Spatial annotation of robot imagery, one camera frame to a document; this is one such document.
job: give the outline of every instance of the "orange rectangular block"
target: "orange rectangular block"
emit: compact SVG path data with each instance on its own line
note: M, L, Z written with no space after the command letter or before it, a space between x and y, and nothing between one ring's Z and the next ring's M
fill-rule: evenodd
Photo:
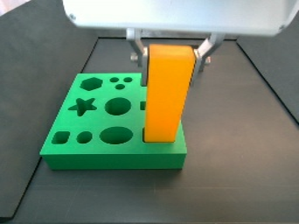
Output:
M144 141L172 143L181 120L194 56L186 45L149 45Z

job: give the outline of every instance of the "dark gray surface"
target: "dark gray surface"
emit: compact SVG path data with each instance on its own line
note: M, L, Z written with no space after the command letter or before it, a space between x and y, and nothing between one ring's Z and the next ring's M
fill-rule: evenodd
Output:
M137 71L129 52L101 39L83 72ZM234 42L214 52L181 121L181 171L50 171L41 161L11 223L299 222L297 126Z
M0 17L0 220L14 214L38 151L97 36L78 30L59 0Z
M299 122L299 13L273 38L241 37L237 44Z

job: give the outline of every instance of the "shape hole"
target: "shape hole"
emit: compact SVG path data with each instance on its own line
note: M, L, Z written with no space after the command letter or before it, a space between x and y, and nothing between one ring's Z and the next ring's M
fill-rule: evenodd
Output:
M95 110L97 107L91 105L91 102L94 101L94 98L90 98L87 100L77 99L75 105L69 107L69 110L77 110L77 116L82 116L87 110Z
M79 144L87 143L90 139L91 139L91 134L87 131L82 131L82 132L78 133L77 142Z
M130 82L133 79L130 77L123 78L123 82Z
M140 101L140 110L145 110L145 102Z
M70 133L67 131L57 131L50 140L51 144L65 144L69 140Z
M101 84L102 84L102 80L93 77L93 78L83 80L79 83L79 88L85 89L86 91L90 91L93 89L99 88Z
M111 116L121 116L130 109L130 101L125 98L117 97L109 100L105 104L105 111Z
M145 143L145 128L142 128L142 142Z
M113 78L109 79L109 81L110 82L117 82L118 81L118 78L117 77L113 77Z
M106 144L122 144L129 141L133 136L130 129L123 127L111 127L103 129L99 134L99 140Z
M117 85L115 85L115 89L117 89L117 90L123 89L123 88L125 88L125 85L122 85L122 84L117 84Z

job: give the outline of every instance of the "green foam block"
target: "green foam block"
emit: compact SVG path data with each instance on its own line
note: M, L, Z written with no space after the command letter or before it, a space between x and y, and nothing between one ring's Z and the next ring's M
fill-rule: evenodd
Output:
M182 126L173 143L144 143L145 90L140 73L79 73L41 157L53 170L181 169Z

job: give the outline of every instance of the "small circular hole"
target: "small circular hole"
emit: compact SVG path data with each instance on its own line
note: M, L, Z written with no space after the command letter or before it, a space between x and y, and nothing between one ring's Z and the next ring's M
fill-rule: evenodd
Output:
M85 144L89 142L90 138L91 138L91 134L87 131L82 131L77 135L77 142L79 144Z
M117 84L117 85L115 85L115 89L119 90L119 89L123 89L123 88L125 88L125 85L122 85L122 84Z
M130 77L123 78L123 82L130 82L133 79Z
M117 82L118 81L118 78L113 77L113 78L109 79L109 81L110 82Z

